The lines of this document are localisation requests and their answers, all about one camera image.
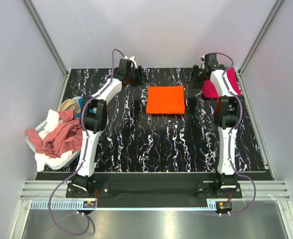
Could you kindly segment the orange t shirt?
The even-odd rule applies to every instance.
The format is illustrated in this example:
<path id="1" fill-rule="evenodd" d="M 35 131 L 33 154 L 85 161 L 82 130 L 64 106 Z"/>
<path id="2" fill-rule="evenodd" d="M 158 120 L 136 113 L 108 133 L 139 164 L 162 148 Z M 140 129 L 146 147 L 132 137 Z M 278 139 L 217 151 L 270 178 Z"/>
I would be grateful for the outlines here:
<path id="1" fill-rule="evenodd" d="M 146 113 L 149 115 L 183 115 L 185 113 L 183 86 L 150 86 Z"/>

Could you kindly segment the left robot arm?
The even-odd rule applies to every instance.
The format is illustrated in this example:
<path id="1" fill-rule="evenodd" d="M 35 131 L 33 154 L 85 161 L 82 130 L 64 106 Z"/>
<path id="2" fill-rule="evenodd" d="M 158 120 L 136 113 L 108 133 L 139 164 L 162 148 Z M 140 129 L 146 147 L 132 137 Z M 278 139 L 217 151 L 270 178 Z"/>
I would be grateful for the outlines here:
<path id="1" fill-rule="evenodd" d="M 98 194 L 95 187 L 96 151 L 99 138 L 107 126 L 107 105 L 126 86 L 140 86 L 146 82 L 136 57 L 123 57 L 113 69 L 111 77 L 92 96 L 83 98 L 80 123 L 83 127 L 83 142 L 76 171 L 71 175 L 66 197 L 86 198 Z"/>

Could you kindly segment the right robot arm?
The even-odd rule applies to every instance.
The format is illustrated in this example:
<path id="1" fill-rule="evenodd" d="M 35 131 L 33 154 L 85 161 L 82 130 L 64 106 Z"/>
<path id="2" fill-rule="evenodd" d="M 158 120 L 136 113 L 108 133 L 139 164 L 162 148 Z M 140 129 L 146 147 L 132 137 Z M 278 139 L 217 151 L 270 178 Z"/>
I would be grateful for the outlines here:
<path id="1" fill-rule="evenodd" d="M 228 198 L 237 188 L 235 142 L 243 116 L 244 97 L 229 56 L 213 52 L 204 54 L 201 60 L 201 66 L 193 66 L 188 83 L 200 88 L 204 97 L 217 99 L 214 123 L 219 135 L 219 160 L 216 177 L 208 191 Z"/>

